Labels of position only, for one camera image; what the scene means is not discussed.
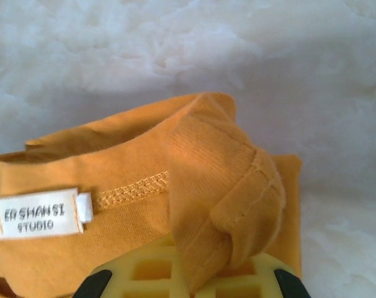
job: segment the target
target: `white fluffy rug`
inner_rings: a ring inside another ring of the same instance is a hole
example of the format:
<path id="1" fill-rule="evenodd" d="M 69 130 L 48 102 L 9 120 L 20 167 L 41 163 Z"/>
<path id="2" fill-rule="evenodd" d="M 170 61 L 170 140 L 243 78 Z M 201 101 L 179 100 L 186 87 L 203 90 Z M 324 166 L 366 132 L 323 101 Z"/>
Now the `white fluffy rug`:
<path id="1" fill-rule="evenodd" d="M 0 0 L 0 153 L 205 90 L 303 158 L 312 297 L 376 297 L 376 0 Z"/>

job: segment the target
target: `white label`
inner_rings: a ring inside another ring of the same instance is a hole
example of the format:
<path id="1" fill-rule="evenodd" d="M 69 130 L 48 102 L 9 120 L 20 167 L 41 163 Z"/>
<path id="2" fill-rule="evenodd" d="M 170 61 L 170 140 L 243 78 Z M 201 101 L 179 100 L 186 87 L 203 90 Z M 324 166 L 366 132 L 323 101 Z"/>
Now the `white label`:
<path id="1" fill-rule="evenodd" d="M 76 197 L 76 207 L 78 208 L 79 219 L 82 224 L 86 224 L 93 220 L 93 206 L 89 192 L 79 194 Z"/>
<path id="2" fill-rule="evenodd" d="M 0 198 L 0 239 L 83 233 L 77 189 Z"/>

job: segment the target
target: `white background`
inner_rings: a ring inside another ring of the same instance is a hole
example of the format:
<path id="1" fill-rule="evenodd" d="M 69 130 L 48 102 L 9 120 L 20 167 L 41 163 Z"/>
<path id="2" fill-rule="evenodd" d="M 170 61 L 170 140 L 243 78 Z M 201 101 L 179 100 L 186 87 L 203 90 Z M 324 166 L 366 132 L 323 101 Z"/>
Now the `white background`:
<path id="1" fill-rule="evenodd" d="M 304 160 L 312 297 L 376 297 L 376 0 L 0 1 L 0 153 L 208 90 Z"/>

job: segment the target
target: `woven label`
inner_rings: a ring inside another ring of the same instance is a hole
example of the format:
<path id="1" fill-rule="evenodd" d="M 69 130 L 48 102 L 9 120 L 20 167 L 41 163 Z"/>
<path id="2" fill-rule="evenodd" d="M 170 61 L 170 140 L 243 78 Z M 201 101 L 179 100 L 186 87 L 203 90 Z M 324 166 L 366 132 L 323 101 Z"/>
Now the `woven label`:
<path id="1" fill-rule="evenodd" d="M 0 239 L 83 233 L 77 189 L 0 198 Z"/>

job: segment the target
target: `folded shirt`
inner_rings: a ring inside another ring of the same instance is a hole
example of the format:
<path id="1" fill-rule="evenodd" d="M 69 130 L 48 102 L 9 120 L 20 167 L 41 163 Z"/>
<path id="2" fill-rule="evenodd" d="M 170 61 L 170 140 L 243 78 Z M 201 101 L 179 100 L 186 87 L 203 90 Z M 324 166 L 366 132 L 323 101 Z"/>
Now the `folded shirt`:
<path id="1" fill-rule="evenodd" d="M 218 93 L 30 140 L 0 156 L 0 197 L 78 187 L 91 193 L 94 220 L 82 234 L 0 241 L 0 297 L 8 286 L 69 297 L 96 266 L 169 232 L 192 292 L 262 251 L 301 276 L 300 167 L 252 144 L 234 100 Z"/>

